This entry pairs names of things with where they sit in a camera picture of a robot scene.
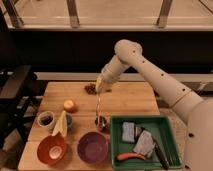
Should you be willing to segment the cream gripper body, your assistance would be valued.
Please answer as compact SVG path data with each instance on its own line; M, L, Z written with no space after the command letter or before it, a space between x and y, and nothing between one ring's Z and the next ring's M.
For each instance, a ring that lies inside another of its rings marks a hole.
M97 93L106 92L106 91L110 90L111 87L112 87L112 79L110 77L106 77L102 74L100 74L97 77L96 86L95 86Z

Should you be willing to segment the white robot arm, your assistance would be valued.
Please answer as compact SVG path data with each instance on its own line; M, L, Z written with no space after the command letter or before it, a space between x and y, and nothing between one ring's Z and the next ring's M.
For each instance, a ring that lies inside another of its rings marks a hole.
M133 67L187 125L183 171L213 171L213 99L203 99L149 62L137 42L120 40L114 50L97 78L96 91L110 89L125 70Z

